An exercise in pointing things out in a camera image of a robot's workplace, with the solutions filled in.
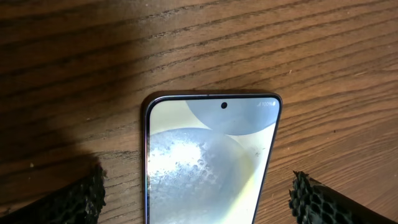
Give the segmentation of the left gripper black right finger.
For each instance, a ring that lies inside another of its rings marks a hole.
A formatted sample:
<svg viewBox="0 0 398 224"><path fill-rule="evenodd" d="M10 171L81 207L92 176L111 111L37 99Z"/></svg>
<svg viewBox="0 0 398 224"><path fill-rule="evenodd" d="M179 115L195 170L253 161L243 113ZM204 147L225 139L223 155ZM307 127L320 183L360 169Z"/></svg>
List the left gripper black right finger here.
<svg viewBox="0 0 398 224"><path fill-rule="evenodd" d="M302 171L294 174L289 208L298 224L397 224Z"/></svg>

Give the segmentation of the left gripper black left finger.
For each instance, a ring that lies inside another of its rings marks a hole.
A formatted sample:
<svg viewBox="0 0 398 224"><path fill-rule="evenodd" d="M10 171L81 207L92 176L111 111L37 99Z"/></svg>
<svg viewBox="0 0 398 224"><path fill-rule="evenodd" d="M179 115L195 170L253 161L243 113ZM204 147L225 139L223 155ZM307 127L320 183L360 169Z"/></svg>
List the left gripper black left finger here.
<svg viewBox="0 0 398 224"><path fill-rule="evenodd" d="M88 224L97 223L106 205L101 165L89 175L1 217L1 224Z"/></svg>

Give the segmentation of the blue Samsung Galaxy smartphone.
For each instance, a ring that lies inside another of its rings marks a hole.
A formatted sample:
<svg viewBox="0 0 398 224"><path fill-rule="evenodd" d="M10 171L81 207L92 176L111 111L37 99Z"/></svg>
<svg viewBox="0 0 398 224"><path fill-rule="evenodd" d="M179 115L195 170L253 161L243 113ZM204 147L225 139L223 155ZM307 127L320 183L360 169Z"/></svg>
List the blue Samsung Galaxy smartphone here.
<svg viewBox="0 0 398 224"><path fill-rule="evenodd" d="M149 95L144 223L253 223L282 107L279 95L256 91Z"/></svg>

